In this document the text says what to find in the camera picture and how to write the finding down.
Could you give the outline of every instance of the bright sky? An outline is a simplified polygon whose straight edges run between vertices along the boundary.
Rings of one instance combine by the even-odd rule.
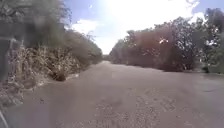
[[[153,27],[154,24],[182,17],[203,17],[193,10],[200,0],[68,0],[72,9],[72,29],[95,37],[108,54],[127,30]]]

